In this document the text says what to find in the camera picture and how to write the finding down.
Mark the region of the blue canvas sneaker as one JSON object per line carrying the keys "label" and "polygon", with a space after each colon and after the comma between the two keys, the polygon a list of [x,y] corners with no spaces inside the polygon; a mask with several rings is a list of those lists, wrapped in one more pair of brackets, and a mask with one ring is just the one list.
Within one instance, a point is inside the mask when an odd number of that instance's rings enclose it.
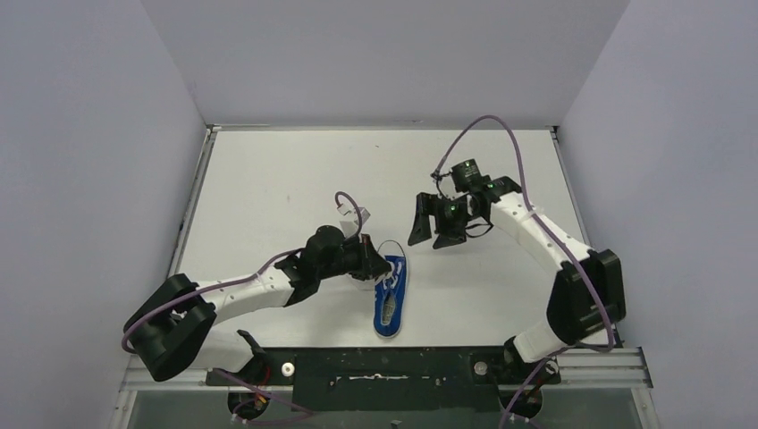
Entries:
{"label": "blue canvas sneaker", "polygon": [[375,282],[373,327],[378,336],[390,339],[400,331],[402,324],[403,305],[409,284],[409,259],[397,240],[383,241],[378,252],[390,264],[391,269]]}

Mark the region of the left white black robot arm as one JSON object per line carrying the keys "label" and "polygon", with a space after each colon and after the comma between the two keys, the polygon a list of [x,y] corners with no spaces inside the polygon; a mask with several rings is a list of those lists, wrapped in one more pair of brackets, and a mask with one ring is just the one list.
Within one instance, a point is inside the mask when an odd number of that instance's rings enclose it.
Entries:
{"label": "left white black robot arm", "polygon": [[369,235],[346,237],[325,225],[304,247],[275,255],[252,274],[213,282],[194,282],[184,273],[166,278],[125,323],[122,348],[137,355],[156,382],[193,367],[257,382],[268,366],[262,347],[249,332],[219,332],[218,324],[296,305],[334,277],[375,281],[391,269]]}

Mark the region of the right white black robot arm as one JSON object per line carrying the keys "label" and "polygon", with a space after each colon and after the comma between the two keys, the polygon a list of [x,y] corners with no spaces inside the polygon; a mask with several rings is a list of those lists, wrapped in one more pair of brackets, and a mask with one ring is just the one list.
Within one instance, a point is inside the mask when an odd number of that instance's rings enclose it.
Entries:
{"label": "right white black robot arm", "polygon": [[470,222],[482,219],[508,234],[544,271],[552,275],[546,308],[537,322],[505,343],[504,373],[523,382],[538,361],[570,347],[587,346],[602,332],[608,351],[615,344],[612,326],[626,315],[619,257],[596,250],[563,231],[508,177],[465,182],[459,196],[420,192],[408,244],[432,240],[435,249],[463,244]]}

